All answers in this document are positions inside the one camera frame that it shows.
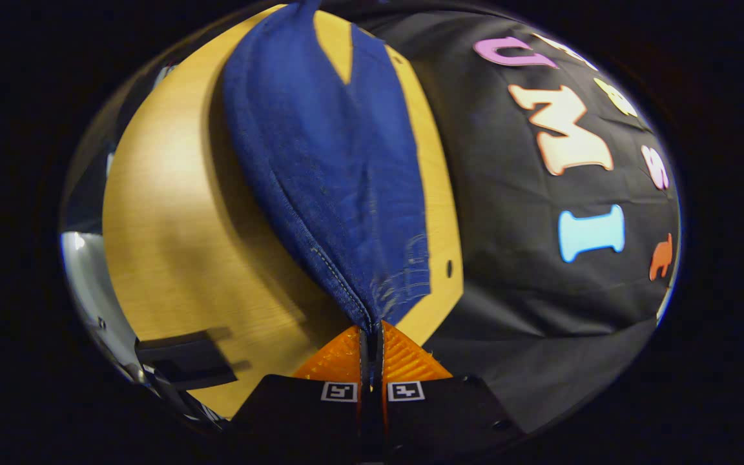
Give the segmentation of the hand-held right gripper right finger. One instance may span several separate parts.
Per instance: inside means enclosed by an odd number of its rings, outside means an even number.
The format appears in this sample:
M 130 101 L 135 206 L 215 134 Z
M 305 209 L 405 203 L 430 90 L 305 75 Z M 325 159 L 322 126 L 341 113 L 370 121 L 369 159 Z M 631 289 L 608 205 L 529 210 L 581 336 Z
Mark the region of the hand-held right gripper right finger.
M 386 322 L 378 362 L 385 453 L 498 453 L 525 438 L 485 380 L 453 376 Z

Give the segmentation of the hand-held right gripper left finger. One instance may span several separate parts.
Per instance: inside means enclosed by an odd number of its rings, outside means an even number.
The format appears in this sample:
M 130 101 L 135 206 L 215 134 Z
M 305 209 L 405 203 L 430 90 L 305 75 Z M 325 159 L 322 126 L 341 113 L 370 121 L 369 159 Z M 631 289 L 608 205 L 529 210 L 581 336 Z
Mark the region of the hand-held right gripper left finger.
M 233 453 L 360 453 L 374 336 L 343 330 L 292 376 L 263 377 L 227 426 Z

